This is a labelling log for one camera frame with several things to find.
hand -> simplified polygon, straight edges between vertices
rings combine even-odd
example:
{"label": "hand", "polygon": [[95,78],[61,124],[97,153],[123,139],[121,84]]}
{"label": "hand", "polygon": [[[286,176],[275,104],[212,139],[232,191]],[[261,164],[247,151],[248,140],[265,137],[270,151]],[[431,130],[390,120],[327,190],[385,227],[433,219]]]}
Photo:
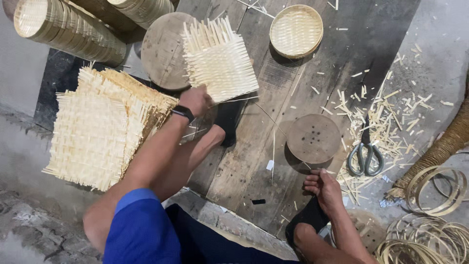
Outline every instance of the hand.
{"label": "hand", "polygon": [[345,210],[339,182],[325,169],[311,170],[311,174],[306,176],[304,189],[318,197],[319,205],[324,213],[331,218],[332,215]]}
{"label": "hand", "polygon": [[203,116],[212,104],[205,85],[183,92],[179,99],[179,105],[189,108],[194,117]]}

watch strap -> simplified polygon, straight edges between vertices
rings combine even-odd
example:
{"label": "watch strap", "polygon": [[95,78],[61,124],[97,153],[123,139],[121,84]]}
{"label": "watch strap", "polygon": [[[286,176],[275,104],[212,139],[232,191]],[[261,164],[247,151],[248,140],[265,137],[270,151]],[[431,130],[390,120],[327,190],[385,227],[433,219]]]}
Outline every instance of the watch strap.
{"label": "watch strap", "polygon": [[194,115],[192,114],[192,111],[190,111],[189,108],[181,106],[181,105],[176,105],[173,110],[171,110],[174,114],[180,115],[180,116],[185,116],[189,119],[189,124],[194,121]]}

rope-wrapped pole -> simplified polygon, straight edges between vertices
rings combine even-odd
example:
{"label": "rope-wrapped pole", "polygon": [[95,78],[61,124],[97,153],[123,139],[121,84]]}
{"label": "rope-wrapped pole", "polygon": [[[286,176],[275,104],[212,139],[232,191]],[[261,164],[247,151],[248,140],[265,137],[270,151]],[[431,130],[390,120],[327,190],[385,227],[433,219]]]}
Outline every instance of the rope-wrapped pole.
{"label": "rope-wrapped pole", "polygon": [[[386,197],[404,198],[410,181],[422,170],[443,164],[458,150],[469,142],[469,71],[466,76],[466,94],[459,112],[453,119],[443,136],[427,150],[427,152],[400,178],[393,188],[387,191]],[[425,177],[422,175],[417,184]]]}

person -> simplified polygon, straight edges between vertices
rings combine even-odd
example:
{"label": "person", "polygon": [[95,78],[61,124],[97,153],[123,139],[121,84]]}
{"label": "person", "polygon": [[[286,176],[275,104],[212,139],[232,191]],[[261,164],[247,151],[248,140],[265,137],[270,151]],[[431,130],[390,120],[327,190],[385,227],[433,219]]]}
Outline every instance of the person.
{"label": "person", "polygon": [[[142,145],[125,177],[87,210],[84,231],[104,253],[103,263],[297,263],[228,241],[176,204],[162,207],[215,147],[235,142],[236,114],[224,104],[207,134],[179,145],[191,119],[203,116],[211,105],[204,87],[182,93],[182,108]],[[324,169],[314,170],[304,189],[317,196],[330,218],[337,248],[320,239],[311,225],[298,223],[293,237],[297,252],[314,263],[376,263],[345,210],[339,183]]]}

scissor handle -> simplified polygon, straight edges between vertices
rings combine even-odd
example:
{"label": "scissor handle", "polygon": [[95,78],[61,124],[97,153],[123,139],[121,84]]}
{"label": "scissor handle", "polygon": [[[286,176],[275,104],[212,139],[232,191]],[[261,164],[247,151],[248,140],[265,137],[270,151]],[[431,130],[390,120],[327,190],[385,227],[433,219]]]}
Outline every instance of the scissor handle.
{"label": "scissor handle", "polygon": [[[363,160],[363,155],[362,155],[362,149],[364,145],[365,144],[363,143],[359,143],[358,145],[355,146],[352,152],[350,152],[350,155],[348,155],[347,166],[351,174],[355,176],[362,176],[365,173],[365,161]],[[355,171],[352,167],[352,158],[355,153],[358,157],[358,167],[360,168],[359,171]]]}
{"label": "scissor handle", "polygon": [[[368,149],[368,154],[366,156],[366,162],[365,162],[365,175],[367,176],[376,176],[378,175],[384,167],[384,158],[381,152],[378,150],[376,146],[373,146],[371,143],[366,144],[365,147]],[[374,172],[370,171],[370,164],[371,160],[373,158],[373,155],[378,158],[378,169],[375,170]]]}

